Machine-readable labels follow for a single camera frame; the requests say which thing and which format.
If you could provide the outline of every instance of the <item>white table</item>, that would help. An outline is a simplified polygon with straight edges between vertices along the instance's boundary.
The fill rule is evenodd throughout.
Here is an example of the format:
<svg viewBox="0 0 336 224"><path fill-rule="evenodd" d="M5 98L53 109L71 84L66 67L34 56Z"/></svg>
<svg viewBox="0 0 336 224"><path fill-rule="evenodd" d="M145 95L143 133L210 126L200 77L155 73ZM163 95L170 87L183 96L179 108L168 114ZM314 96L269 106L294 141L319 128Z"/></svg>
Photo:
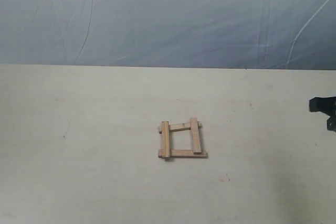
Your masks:
<svg viewBox="0 0 336 224"><path fill-rule="evenodd" d="M0 65L0 223L334 223L336 134L308 101L335 80ZM159 159L161 121L193 116L209 158Z"/></svg>

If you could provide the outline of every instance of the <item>wooden frame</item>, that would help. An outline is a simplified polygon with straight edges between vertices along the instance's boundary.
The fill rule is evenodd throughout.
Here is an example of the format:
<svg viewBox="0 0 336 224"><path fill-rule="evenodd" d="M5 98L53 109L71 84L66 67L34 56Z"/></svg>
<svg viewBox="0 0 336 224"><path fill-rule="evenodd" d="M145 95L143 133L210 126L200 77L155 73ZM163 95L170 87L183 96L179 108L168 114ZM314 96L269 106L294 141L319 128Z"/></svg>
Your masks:
<svg viewBox="0 0 336 224"><path fill-rule="evenodd" d="M162 149L159 150L159 158L181 157L181 158L207 158L206 150L202 150L200 133L201 122L197 118L190 118L189 123L171 124L163 121L158 131L162 134ZM191 150L171 150L170 149L170 132L191 130L192 147Z"/></svg>

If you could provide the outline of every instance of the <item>wooden craft stick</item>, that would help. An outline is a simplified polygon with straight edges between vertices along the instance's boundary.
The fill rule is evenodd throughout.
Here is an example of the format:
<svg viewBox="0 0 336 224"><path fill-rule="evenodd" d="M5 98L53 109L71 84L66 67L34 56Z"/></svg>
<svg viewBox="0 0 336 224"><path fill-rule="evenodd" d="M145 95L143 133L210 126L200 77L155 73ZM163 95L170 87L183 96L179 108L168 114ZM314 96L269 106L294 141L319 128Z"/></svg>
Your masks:
<svg viewBox="0 0 336 224"><path fill-rule="evenodd" d="M170 157L178 158L207 158L208 153L203 150L200 154L194 154L193 150L171 150ZM159 157L163 158L162 150L159 150Z"/></svg>
<svg viewBox="0 0 336 224"><path fill-rule="evenodd" d="M197 122L198 127L201 128L202 124L201 122ZM162 133L161 126L158 127L159 133ZM190 130L190 123L179 123L179 124L170 124L169 125L169 131L174 132L174 131L185 131L185 130Z"/></svg>
<svg viewBox="0 0 336 224"><path fill-rule="evenodd" d="M169 158L170 157L170 143L169 143L169 122L165 121L161 124L162 127L162 157Z"/></svg>
<svg viewBox="0 0 336 224"><path fill-rule="evenodd" d="M197 118L190 118L191 139L194 154L202 153L200 133L198 132Z"/></svg>

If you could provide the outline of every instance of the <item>wooden stick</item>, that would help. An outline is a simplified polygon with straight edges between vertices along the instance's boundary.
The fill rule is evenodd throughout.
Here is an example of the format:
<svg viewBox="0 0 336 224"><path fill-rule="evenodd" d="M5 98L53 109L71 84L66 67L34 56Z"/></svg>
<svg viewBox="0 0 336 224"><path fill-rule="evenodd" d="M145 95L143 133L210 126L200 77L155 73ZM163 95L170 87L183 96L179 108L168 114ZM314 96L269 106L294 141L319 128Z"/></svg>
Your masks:
<svg viewBox="0 0 336 224"><path fill-rule="evenodd" d="M198 127L201 128L202 124L201 122L197 122ZM161 126L158 127L159 133L162 133ZM190 130L190 123L179 123L179 124L170 124L169 125L169 131L174 132L174 131L185 131L185 130Z"/></svg>
<svg viewBox="0 0 336 224"><path fill-rule="evenodd" d="M171 150L170 157L179 158L207 158L208 153L203 150L200 154L194 154L193 150ZM159 158L163 158L162 150L159 150Z"/></svg>
<svg viewBox="0 0 336 224"><path fill-rule="evenodd" d="M169 158L170 157L170 143L169 143L169 122L162 122L162 157Z"/></svg>
<svg viewBox="0 0 336 224"><path fill-rule="evenodd" d="M190 118L191 139L194 154L202 153L200 133L198 132L197 118Z"/></svg>

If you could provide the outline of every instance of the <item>black object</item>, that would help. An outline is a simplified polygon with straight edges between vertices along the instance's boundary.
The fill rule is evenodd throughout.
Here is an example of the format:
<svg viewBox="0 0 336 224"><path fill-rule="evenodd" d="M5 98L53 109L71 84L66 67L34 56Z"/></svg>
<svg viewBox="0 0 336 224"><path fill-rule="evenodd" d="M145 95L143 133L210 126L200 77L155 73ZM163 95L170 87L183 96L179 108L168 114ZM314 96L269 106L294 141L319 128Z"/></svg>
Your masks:
<svg viewBox="0 0 336 224"><path fill-rule="evenodd" d="M309 101L310 112L322 112L329 117L327 130L336 132L336 97L315 97Z"/></svg>

